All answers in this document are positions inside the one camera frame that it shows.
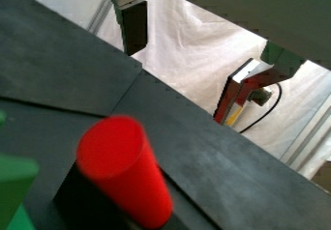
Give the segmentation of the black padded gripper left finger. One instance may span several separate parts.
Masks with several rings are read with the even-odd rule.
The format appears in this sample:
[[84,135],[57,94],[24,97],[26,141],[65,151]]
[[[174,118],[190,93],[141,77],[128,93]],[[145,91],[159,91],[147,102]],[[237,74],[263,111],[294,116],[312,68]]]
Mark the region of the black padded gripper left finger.
[[147,44],[147,2],[111,0],[120,25],[124,53],[132,55]]

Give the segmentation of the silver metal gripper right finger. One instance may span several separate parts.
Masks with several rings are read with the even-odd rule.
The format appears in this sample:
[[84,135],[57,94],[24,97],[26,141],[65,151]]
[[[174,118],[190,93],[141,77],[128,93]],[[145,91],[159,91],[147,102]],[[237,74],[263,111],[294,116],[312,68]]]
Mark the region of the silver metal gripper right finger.
[[235,79],[235,76],[247,68],[247,65],[253,62],[251,58],[227,76],[212,112],[212,120],[221,125],[225,124],[234,103],[243,105],[247,96],[254,90],[289,79],[305,63],[305,59],[301,56],[270,41],[266,41],[259,59],[261,62],[241,79]]

